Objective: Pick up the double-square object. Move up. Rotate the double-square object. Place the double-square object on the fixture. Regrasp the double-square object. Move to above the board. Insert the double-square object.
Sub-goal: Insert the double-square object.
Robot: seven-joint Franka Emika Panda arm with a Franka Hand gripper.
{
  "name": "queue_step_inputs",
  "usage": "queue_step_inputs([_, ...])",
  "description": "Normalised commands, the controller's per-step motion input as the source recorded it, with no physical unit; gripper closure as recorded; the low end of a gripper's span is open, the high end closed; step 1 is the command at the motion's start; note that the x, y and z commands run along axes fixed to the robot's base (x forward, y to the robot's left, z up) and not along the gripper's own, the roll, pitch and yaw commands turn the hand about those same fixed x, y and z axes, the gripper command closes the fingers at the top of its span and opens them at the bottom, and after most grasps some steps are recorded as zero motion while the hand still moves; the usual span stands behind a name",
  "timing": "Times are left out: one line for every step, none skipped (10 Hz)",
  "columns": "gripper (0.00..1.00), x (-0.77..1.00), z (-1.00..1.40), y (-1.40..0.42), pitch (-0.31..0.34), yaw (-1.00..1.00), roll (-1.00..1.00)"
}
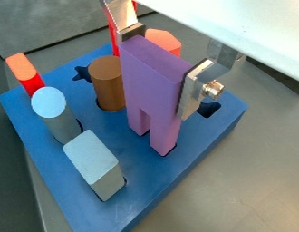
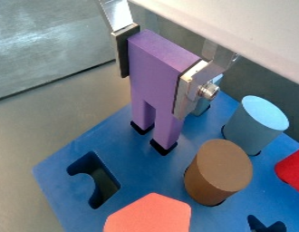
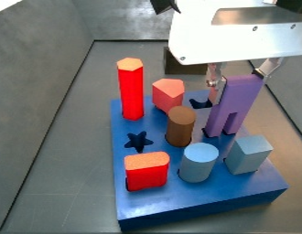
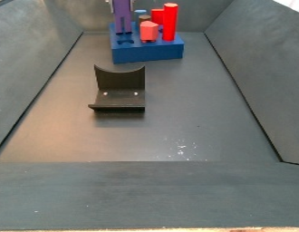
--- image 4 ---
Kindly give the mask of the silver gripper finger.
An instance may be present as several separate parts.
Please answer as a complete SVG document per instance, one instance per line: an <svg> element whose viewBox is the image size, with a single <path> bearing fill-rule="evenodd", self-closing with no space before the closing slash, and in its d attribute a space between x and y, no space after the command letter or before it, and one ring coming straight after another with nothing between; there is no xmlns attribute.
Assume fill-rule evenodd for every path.
<svg viewBox="0 0 299 232"><path fill-rule="evenodd" d="M111 12L115 13L113 0L109 0L109 4L111 4Z"/></svg>
<svg viewBox="0 0 299 232"><path fill-rule="evenodd" d="M133 10L133 8L135 8L135 2L136 2L136 0L131 0L131 10Z"/></svg>

